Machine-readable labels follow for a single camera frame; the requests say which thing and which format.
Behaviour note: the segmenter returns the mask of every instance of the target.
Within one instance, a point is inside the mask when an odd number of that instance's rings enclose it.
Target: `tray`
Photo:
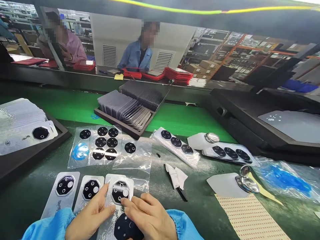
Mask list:
[[[71,133],[61,123],[47,113],[46,115],[48,120],[54,123],[58,136],[49,141],[0,156],[1,182],[8,180],[11,175],[9,173],[13,171],[18,173],[30,168],[71,136]]]

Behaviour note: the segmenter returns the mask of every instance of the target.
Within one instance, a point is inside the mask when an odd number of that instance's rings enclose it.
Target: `yellow cable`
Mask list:
[[[274,10],[308,10],[314,8],[311,6],[279,6],[279,7],[259,7],[259,8],[248,8],[248,9],[236,9],[236,10],[229,10],[229,11],[222,11],[222,10],[213,10],[213,11],[198,11],[198,10],[188,10],[188,9],[179,9],[179,8],[170,8],[170,7],[163,7],[157,6],[153,4],[137,2],[133,0],[110,0],[114,2],[122,2],[128,3],[132,5],[137,5],[146,8],[152,8],[162,11],[168,12],[177,12],[177,13],[189,13],[189,14],[203,14],[203,15],[212,15],[212,14],[221,14],[221,13],[245,13],[245,12],[257,12],[257,11],[274,11]]]

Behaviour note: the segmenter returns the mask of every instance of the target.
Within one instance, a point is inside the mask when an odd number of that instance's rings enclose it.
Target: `pink shirt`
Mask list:
[[[81,40],[78,36],[72,33],[70,30],[67,30],[69,41],[67,45],[65,43],[59,43],[63,46],[69,53],[72,54],[73,59],[69,61],[69,59],[65,58],[65,62],[76,63],[80,60],[87,60],[87,55],[84,51],[83,45]],[[39,38],[37,39],[37,44],[40,47],[41,51],[43,52],[44,56],[49,59],[54,59],[50,49],[44,45]]]

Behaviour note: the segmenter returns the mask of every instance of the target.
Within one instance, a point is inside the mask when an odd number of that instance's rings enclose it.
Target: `woman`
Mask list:
[[[104,207],[109,184],[105,184],[75,217],[70,208],[58,211],[53,217],[39,220],[28,227],[26,239],[89,239],[98,227],[115,212],[115,205]],[[138,226],[145,240],[203,240],[190,218],[178,210],[165,210],[148,193],[132,200],[121,199],[126,215]]]
[[[44,10],[48,18],[48,30],[55,36],[54,41],[59,44],[64,61],[76,63],[80,60],[87,60],[81,40],[62,23],[58,9],[44,8]],[[54,59],[43,35],[37,39],[37,44],[46,58]]]
[[[149,71],[154,38],[160,30],[160,22],[144,22],[139,39],[130,43],[122,55],[118,68],[133,68],[130,71]]]

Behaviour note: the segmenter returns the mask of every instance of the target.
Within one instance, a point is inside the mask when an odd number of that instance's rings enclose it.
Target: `black machine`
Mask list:
[[[269,76],[260,76],[250,92],[213,89],[205,108],[252,154],[320,166],[320,144],[295,141],[260,120],[258,116],[279,111],[304,111],[320,114],[320,103],[302,94],[277,90],[290,75],[288,71],[308,55],[318,52],[319,44],[310,44]]]

